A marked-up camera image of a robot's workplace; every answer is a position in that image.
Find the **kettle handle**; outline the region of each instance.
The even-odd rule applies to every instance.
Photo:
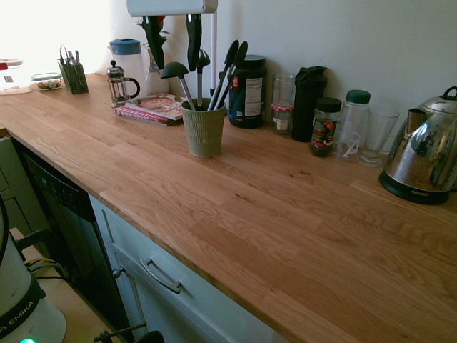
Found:
[[[132,98],[137,97],[138,94],[140,94],[140,84],[138,83],[138,81],[135,79],[132,79],[131,77],[124,78],[124,81],[132,81],[136,85],[136,93],[134,95],[129,95],[129,98],[132,99]]]
[[[453,91],[453,90],[456,91],[456,96],[454,97],[454,98],[456,98],[456,97],[457,97],[457,86],[451,87],[450,89],[448,89],[447,91],[445,91],[442,97],[443,97],[444,99],[447,98],[447,97],[448,97],[448,94],[449,94],[451,91]]]

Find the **dark jar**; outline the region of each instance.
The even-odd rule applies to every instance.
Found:
[[[266,93],[265,57],[246,55],[241,68],[235,73],[228,93],[228,118],[245,129],[263,124]]]
[[[314,156],[325,157],[333,148],[336,122],[341,110],[341,101],[335,98],[320,98],[314,110],[314,128],[309,149]]]

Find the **book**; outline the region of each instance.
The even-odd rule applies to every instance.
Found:
[[[129,100],[124,106],[168,119],[177,120],[182,118],[181,104],[184,100],[185,99],[180,96],[158,93],[147,96],[146,98]]]
[[[142,109],[134,109],[130,106],[123,105],[114,109],[114,113],[119,114],[125,118],[132,118],[141,121],[147,121],[152,124],[158,124],[163,126],[170,126],[175,124],[180,119],[173,120],[170,118],[165,118],[163,116],[158,116],[156,114],[148,113]]]

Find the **blue lid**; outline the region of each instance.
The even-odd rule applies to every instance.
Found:
[[[141,53],[140,42],[136,39],[122,38],[109,42],[114,55],[136,55]]]

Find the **product label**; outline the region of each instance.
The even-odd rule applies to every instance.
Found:
[[[287,130],[288,129],[288,123],[291,120],[283,120],[283,119],[273,118],[273,121],[274,121],[274,123],[276,125],[276,130],[283,131],[283,130]]]
[[[245,116],[261,114],[262,78],[246,79],[246,100],[244,103]]]
[[[330,146],[333,143],[333,136],[335,135],[336,120],[318,120],[314,121],[313,136],[311,143],[317,147]]]

